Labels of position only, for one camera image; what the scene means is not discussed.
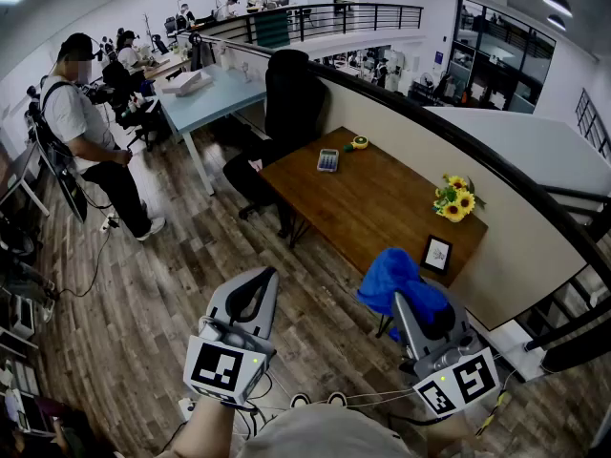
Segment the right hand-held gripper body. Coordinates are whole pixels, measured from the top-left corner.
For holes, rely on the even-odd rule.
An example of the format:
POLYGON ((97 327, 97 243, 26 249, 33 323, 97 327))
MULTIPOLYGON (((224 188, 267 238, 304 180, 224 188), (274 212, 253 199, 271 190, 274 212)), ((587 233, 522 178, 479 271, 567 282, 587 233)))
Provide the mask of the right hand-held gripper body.
POLYGON ((469 407, 499 388, 490 348, 471 328, 460 326, 439 340, 418 329, 405 336, 407 377, 438 418, 469 407))

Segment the blue cloth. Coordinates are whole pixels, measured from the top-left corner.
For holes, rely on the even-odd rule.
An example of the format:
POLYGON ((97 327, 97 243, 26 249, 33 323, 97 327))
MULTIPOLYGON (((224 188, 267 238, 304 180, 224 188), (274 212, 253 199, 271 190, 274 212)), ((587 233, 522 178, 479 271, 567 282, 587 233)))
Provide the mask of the blue cloth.
POLYGON ((389 248, 370 266, 357 290, 357 300, 391 318, 396 293, 408 304, 428 339, 440 339, 453 328, 455 314, 445 295, 423 281, 418 265, 405 250, 389 248))

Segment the sunflower bouquet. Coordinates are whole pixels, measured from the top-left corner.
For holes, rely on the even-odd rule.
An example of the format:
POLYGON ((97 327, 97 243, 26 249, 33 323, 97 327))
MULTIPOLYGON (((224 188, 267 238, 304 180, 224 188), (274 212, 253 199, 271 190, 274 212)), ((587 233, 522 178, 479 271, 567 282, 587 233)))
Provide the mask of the sunflower bouquet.
POLYGON ((432 210, 440 217, 457 223, 472 214, 475 209, 484 210, 486 202, 475 193, 469 177, 443 175, 445 185, 436 188, 432 210))

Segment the black stair railing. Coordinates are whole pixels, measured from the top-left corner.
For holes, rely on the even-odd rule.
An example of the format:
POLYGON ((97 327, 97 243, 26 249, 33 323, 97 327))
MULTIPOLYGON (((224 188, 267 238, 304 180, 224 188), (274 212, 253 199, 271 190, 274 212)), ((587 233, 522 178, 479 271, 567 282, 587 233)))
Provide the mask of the black stair railing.
POLYGON ((570 277, 566 284, 582 297, 586 310, 525 345, 528 352, 544 349, 541 368, 547 373, 558 373, 611 352, 611 193, 543 184, 536 192, 547 196, 539 199, 536 206, 543 208, 546 217, 584 256, 586 265, 578 272, 591 271, 600 279, 602 288, 602 299, 591 302, 579 276, 570 277))

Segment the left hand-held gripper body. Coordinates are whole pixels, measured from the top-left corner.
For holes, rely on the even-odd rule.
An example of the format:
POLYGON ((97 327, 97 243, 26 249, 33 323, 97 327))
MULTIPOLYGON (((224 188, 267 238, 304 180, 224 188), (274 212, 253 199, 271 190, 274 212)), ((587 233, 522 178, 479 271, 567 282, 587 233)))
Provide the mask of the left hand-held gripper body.
POLYGON ((183 381, 227 406, 246 406, 276 354, 273 344, 244 329, 203 316, 189 339, 183 381))

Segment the black office chair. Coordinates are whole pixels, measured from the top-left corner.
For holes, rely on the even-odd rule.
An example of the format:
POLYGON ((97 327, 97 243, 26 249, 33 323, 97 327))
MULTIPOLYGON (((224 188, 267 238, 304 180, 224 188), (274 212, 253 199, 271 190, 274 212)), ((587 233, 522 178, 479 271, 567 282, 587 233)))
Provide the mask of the black office chair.
POLYGON ((111 91, 108 103, 115 113, 116 123, 124 130, 135 129, 135 137, 127 147, 142 140, 146 150, 151 152, 155 141, 151 134, 162 126, 161 107, 153 91, 153 82, 145 78, 143 71, 129 73, 118 61, 104 68, 102 78, 111 91))
POLYGON ((223 167, 227 181, 250 201, 239 217, 246 219, 250 212, 274 204, 282 238, 288 235, 290 211, 260 171, 320 136, 319 115, 327 88, 308 70, 308 61, 305 52, 292 49, 271 55, 265 73, 267 138, 255 140, 223 167))

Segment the person's right forearm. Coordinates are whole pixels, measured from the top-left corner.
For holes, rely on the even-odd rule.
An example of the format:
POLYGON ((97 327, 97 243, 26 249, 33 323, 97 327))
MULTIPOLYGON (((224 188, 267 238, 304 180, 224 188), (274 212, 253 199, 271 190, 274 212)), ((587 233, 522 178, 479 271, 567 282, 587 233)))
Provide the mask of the person's right forearm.
POLYGON ((475 458, 482 450, 463 412, 427 427, 427 458, 475 458))

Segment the black balcony railing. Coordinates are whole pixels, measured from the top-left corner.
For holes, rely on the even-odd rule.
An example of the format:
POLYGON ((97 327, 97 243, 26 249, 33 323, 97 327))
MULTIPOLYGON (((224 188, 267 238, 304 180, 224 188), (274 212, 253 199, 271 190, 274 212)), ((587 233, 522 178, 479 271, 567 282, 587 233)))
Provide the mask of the black balcony railing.
MULTIPOLYGON (((412 31, 421 28, 421 7, 382 3, 334 3, 286 6, 290 44, 308 39, 362 31, 412 31)), ((255 45, 254 13, 202 24, 183 35, 189 44, 206 39, 255 45)))

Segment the light blue desk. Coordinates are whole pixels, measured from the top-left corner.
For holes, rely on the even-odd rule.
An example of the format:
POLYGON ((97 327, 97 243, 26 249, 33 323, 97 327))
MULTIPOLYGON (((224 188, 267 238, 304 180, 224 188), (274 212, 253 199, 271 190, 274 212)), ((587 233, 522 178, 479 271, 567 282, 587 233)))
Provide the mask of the light blue desk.
POLYGON ((175 96, 163 94, 160 88, 168 81, 158 80, 156 94, 173 134, 183 139, 206 193, 212 196, 215 191, 192 133, 223 116, 262 101, 266 90, 261 80, 247 81, 244 73, 235 69, 224 70, 218 65, 210 65, 202 70, 214 77, 212 84, 189 95, 175 96))

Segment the person's beige shirt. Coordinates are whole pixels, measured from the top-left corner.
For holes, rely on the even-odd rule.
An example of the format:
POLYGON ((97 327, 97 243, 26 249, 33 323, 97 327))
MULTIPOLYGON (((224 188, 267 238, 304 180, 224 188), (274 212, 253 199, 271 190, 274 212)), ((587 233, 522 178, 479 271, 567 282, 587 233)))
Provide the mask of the person's beige shirt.
POLYGON ((402 438, 364 414, 312 404, 285 411, 236 458, 412 458, 402 438))

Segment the person's left forearm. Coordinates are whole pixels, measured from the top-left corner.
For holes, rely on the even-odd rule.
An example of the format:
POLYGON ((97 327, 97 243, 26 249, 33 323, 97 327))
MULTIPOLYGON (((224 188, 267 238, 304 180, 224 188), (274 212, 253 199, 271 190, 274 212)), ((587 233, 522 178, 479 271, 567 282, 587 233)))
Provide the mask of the person's left forearm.
POLYGON ((201 396, 182 431, 156 458, 229 458, 235 409, 201 396))

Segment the black picture frame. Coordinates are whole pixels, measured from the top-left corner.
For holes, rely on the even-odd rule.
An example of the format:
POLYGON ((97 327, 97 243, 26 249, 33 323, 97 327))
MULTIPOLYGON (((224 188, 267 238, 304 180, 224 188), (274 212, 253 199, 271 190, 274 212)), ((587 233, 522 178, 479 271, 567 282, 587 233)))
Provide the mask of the black picture frame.
POLYGON ((446 275, 450 266, 453 245, 439 237, 429 235, 420 266, 436 274, 446 275))

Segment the green banner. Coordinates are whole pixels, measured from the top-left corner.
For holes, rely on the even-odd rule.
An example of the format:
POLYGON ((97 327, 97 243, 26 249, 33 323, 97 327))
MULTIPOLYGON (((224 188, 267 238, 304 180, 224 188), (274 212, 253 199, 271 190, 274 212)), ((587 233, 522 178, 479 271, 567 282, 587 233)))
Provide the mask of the green banner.
POLYGON ((262 48, 276 49, 290 44, 288 15, 285 10, 269 10, 255 13, 256 44, 262 48))

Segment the white flat box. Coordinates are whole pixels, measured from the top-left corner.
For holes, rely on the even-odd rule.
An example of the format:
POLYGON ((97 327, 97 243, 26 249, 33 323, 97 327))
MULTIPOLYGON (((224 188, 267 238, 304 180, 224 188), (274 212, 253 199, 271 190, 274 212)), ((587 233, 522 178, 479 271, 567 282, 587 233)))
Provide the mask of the white flat box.
POLYGON ((167 84, 162 85, 160 91, 163 94, 173 94, 175 96, 185 96, 192 92, 206 87, 214 82, 214 77, 204 72, 197 70, 194 72, 180 73, 174 78, 171 78, 167 84))

